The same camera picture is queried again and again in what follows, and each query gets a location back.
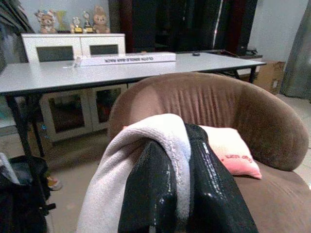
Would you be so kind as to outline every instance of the cabinet door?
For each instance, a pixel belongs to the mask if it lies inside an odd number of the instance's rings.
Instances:
[[[40,105],[51,141],[92,131],[86,90],[45,94]]]
[[[124,36],[81,37],[84,56],[125,54]]]
[[[82,55],[78,37],[24,37],[23,42],[30,63],[67,61]]]
[[[126,84],[96,87],[88,90],[93,131],[108,128],[109,114],[117,97],[126,90]]]

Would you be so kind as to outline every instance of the floor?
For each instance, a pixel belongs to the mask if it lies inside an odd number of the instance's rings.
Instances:
[[[309,147],[311,147],[311,104],[307,100],[288,98],[277,95],[289,104],[299,115],[309,130]],[[59,178],[63,188],[54,191],[50,203],[56,203],[57,208],[51,211],[48,219],[51,233],[73,233],[77,224],[83,198],[97,165],[108,144],[106,131],[97,132],[83,137],[69,139],[56,143],[54,146],[41,131],[46,160],[52,175]],[[31,148],[35,155],[38,150],[34,136],[29,134]],[[0,137],[0,151],[8,156],[23,155],[19,136],[11,134]],[[303,163],[295,170],[311,188],[311,149],[308,149]]]

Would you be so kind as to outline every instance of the wall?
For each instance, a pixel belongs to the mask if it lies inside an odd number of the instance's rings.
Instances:
[[[249,46],[264,59],[287,62],[308,0],[258,0]]]
[[[84,25],[83,11],[87,11],[90,14],[91,23],[93,22],[94,6],[100,5],[104,8],[107,18],[109,19],[109,6],[108,0],[19,0],[22,7],[25,9],[28,20],[35,32],[39,32],[40,24],[34,15],[38,10],[54,11],[67,11],[65,21],[69,25],[72,23],[72,17],[77,16],[80,18],[81,26]],[[57,29],[58,23],[55,19],[55,27]]]

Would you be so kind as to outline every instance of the stuffed toy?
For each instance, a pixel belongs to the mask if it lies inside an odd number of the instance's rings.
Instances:
[[[96,33],[110,33],[110,29],[107,27],[107,16],[101,6],[94,8],[93,29]]]
[[[38,18],[38,21],[40,22],[41,33],[57,33],[56,29],[54,28],[55,13],[53,10],[49,11],[38,10],[38,12],[35,13],[35,16]]]

